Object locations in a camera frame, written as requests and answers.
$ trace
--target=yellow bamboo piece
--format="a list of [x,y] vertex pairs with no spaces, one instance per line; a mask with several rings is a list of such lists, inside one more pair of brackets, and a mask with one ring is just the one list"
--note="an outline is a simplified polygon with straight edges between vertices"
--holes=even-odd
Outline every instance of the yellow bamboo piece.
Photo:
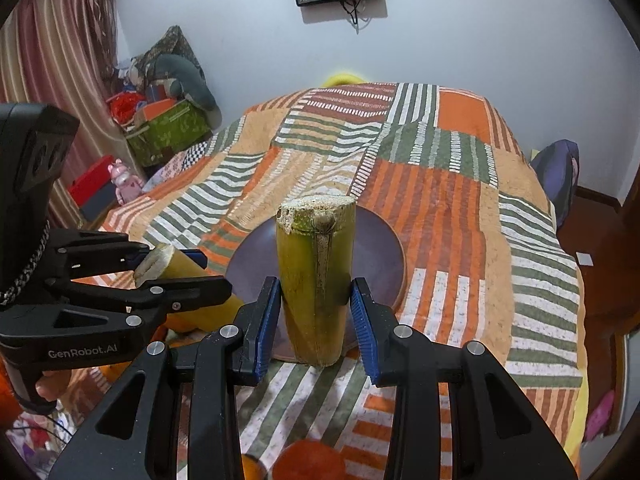
[[[136,286],[147,280],[170,278],[196,278],[208,276],[198,264],[171,244],[158,244],[133,273]],[[242,300],[235,294],[222,305],[206,306],[189,312],[167,314],[165,325],[176,332],[190,332],[196,328],[214,332],[221,326],[233,323]]]
[[276,215],[285,322],[303,363],[324,367],[340,357],[355,219],[355,200],[334,195],[285,202]]

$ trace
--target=striped blanket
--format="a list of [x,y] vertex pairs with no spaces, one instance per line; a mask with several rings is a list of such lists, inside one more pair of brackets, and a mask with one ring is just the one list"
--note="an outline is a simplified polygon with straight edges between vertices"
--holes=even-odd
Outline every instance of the striped blanket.
[[[577,460],[586,417],[580,272],[558,244],[536,175],[486,99],[426,84],[311,89],[251,108],[197,152],[182,154],[187,169],[112,212],[103,228],[199,247],[210,272],[223,273],[283,200],[353,195],[404,247],[400,321],[440,343],[485,343]],[[132,285],[130,274],[98,282]],[[71,396],[91,405],[90,383],[104,387],[96,376],[85,372]],[[445,385],[440,408],[448,479]],[[238,392],[242,452],[270,468],[308,436],[340,450],[350,479],[378,480],[393,409],[394,390],[370,384],[357,351],[323,370],[273,362],[257,388]]]

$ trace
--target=white wall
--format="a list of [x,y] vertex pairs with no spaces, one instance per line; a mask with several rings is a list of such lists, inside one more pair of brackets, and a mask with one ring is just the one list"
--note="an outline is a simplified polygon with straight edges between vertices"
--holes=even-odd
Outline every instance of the white wall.
[[[356,34],[337,4],[117,0],[132,54],[179,24],[223,123],[335,72],[483,94],[523,148],[569,138],[580,184],[624,198],[640,132],[640,54],[607,0],[377,0]],[[635,166],[640,160],[640,146]]]
[[120,13],[116,11],[116,60],[118,64],[130,59],[134,54],[131,53],[129,43],[127,43],[127,37],[122,30],[122,20],[120,19]]

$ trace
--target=pink object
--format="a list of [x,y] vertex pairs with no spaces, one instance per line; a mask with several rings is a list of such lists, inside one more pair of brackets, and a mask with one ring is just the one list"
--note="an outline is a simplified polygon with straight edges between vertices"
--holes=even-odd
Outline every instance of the pink object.
[[598,404],[595,410],[591,412],[591,415],[587,418],[587,427],[584,430],[584,441],[588,442],[593,440],[597,434],[599,434],[607,425],[611,418],[611,412],[613,410],[613,401],[616,397],[616,393],[613,390],[609,390],[602,400]]
[[116,187],[116,198],[120,205],[124,205],[142,195],[142,186],[144,182],[136,174],[125,166],[122,161],[117,158],[113,164],[107,166],[111,174],[111,181]]

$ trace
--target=curtain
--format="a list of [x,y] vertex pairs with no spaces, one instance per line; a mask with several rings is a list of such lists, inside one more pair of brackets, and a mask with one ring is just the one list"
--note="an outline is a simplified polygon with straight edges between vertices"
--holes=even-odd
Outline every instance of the curtain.
[[50,199],[53,221],[79,226],[66,188],[102,156],[137,170],[105,99],[115,51],[113,0],[20,0],[0,29],[0,102],[49,103],[80,119]]

